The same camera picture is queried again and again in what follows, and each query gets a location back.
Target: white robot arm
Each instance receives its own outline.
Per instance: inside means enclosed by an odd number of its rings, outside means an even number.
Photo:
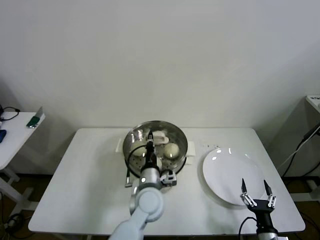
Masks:
[[[158,220],[164,212],[162,193],[154,187],[142,189],[135,201],[136,208],[131,218],[118,225],[110,240],[142,240],[147,222]]]

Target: stainless steel pot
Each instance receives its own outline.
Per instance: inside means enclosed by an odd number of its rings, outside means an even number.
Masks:
[[[130,152],[133,150],[133,144],[136,141],[144,143],[148,133],[152,130],[161,131],[169,138],[169,143],[177,144],[179,147],[178,156],[174,159],[169,159],[164,154],[164,148],[166,144],[160,144],[155,146],[155,154],[161,161],[162,170],[172,170],[174,173],[178,173],[186,162],[186,154],[188,149],[188,141],[184,132],[176,125],[166,121],[147,121],[136,127],[134,127],[125,137],[123,141],[123,154],[126,161],[126,165],[129,166],[130,171],[136,176],[140,177],[141,168],[145,164],[144,156],[131,155],[128,159]]]

